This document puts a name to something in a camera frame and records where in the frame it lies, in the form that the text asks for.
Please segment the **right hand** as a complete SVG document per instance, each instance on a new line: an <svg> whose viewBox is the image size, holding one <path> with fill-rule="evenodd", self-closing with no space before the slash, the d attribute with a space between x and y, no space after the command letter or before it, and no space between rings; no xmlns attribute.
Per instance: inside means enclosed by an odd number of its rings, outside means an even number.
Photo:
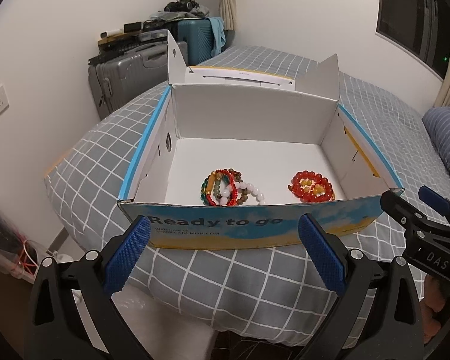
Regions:
<svg viewBox="0 0 450 360"><path fill-rule="evenodd" d="M424 344L430 342L441 330L441 323L435 315L440 313L450 298L450 284L431 275L424 280L424 298L420 301Z"/></svg>

